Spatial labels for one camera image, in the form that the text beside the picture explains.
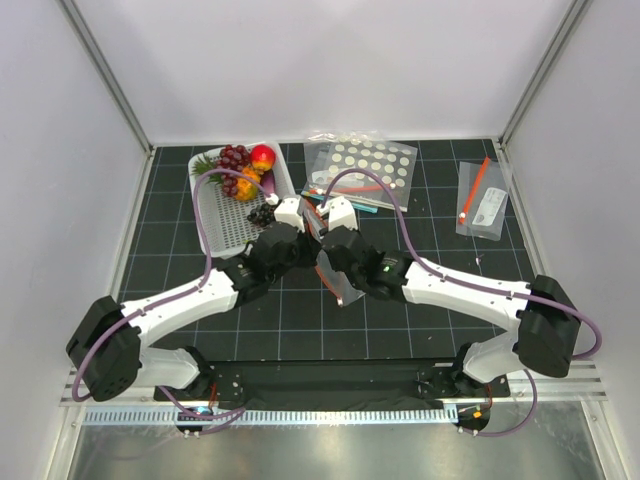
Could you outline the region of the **orange zipper clear bag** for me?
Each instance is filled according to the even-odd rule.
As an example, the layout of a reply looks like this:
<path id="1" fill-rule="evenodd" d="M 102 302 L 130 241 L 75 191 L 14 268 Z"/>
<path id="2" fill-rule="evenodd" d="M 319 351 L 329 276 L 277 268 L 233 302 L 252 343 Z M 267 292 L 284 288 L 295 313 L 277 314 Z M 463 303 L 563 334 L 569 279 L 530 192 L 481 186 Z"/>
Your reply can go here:
<path id="1" fill-rule="evenodd" d="M 304 198 L 303 201 L 303 214 L 308 224 L 308 230 L 313 239 L 320 243 L 327 224 L 308 199 Z M 335 271 L 332 268 L 329 257 L 323 250 L 320 250 L 316 257 L 315 270 L 323 285 L 336 297 L 340 307 L 348 306 L 365 295 L 364 292 L 351 285 L 343 272 Z"/>

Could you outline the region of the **dark black grape bunch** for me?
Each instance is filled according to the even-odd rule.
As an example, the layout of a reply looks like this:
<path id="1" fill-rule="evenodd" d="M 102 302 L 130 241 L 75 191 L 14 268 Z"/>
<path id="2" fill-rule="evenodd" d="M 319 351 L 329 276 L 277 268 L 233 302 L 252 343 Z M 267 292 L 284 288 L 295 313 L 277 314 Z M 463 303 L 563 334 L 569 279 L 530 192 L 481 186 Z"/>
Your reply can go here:
<path id="1" fill-rule="evenodd" d="M 264 203 L 253 208 L 247 215 L 247 220 L 254 226 L 266 228 L 275 221 L 275 205 Z"/>

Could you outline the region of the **orange toy pineapple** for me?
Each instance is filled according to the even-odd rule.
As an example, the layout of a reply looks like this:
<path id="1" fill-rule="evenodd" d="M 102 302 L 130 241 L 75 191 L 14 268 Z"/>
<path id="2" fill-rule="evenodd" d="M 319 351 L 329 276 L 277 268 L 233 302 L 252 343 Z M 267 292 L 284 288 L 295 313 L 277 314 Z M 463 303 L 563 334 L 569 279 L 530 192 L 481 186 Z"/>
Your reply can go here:
<path id="1" fill-rule="evenodd" d="M 218 160 L 219 159 L 213 160 L 213 159 L 207 159 L 207 158 L 198 159 L 195 162 L 194 166 L 191 168 L 191 174 L 194 177 L 199 177 L 210 170 L 218 168 L 217 167 Z M 261 176 L 252 168 L 250 163 L 241 173 L 244 174 L 246 177 L 251 178 L 257 183 L 260 183 L 261 181 Z M 218 174 L 219 173 L 212 174 L 207 179 L 207 182 L 210 184 L 214 184 L 215 186 L 221 189 L 221 187 L 217 183 Z M 258 194 L 258 188 L 253 183 L 245 179 L 244 177 L 239 177 L 239 176 L 236 176 L 236 177 L 239 178 L 239 181 L 238 181 L 239 193 L 236 197 L 229 197 L 229 198 L 233 198 L 235 200 L 242 201 L 242 202 L 253 200 Z"/>

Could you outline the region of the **red yellow apple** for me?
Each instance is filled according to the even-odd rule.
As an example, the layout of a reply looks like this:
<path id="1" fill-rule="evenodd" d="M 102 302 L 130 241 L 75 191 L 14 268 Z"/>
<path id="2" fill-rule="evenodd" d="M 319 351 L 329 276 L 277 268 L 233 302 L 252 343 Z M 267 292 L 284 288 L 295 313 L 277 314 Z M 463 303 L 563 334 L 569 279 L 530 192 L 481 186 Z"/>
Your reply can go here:
<path id="1" fill-rule="evenodd" d="M 277 155 L 275 151 L 266 144 L 256 145 L 250 152 L 251 166 L 260 174 L 272 170 L 276 160 Z"/>

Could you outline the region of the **red grape bunch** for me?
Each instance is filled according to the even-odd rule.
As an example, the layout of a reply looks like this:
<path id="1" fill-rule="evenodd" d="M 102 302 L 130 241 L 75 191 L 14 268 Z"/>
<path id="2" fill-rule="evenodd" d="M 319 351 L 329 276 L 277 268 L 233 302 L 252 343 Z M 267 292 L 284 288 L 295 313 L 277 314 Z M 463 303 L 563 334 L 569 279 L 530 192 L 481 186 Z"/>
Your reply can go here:
<path id="1" fill-rule="evenodd" d="M 217 167 L 242 172 L 248 165 L 250 154 L 244 145 L 226 145 L 219 152 Z M 227 197 L 236 197 L 239 193 L 239 178 L 226 173 L 217 175 L 217 183 Z"/>

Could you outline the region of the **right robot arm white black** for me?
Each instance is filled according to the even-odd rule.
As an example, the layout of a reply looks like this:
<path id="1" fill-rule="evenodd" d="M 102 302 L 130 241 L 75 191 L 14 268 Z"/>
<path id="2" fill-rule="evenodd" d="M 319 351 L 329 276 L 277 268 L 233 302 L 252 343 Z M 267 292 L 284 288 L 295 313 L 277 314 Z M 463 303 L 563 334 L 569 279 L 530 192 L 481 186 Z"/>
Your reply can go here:
<path id="1" fill-rule="evenodd" d="M 325 231 L 321 246 L 333 270 L 378 300 L 430 305 L 491 323 L 502 334 L 460 347 L 451 367 L 424 381 L 435 396 L 480 395 L 519 370 L 568 375 L 581 326 L 557 281 L 494 280 L 448 269 L 399 251 L 378 251 L 356 229 Z"/>

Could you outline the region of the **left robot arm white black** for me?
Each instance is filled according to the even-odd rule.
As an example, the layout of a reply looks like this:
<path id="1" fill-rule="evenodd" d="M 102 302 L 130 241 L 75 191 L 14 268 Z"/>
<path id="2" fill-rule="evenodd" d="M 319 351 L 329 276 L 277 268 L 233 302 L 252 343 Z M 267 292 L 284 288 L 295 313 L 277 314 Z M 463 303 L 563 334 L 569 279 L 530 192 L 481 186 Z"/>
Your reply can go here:
<path id="1" fill-rule="evenodd" d="M 179 390 L 190 400 L 208 395 L 212 371 L 193 348 L 164 350 L 156 341 L 203 317 L 264 296 L 292 268 L 313 267 L 320 242 L 305 229 L 276 222 L 244 251 L 207 261 L 202 276 L 141 300 L 95 300 L 72 334 L 66 353 L 77 373 L 76 402 L 111 400 L 132 386 Z"/>

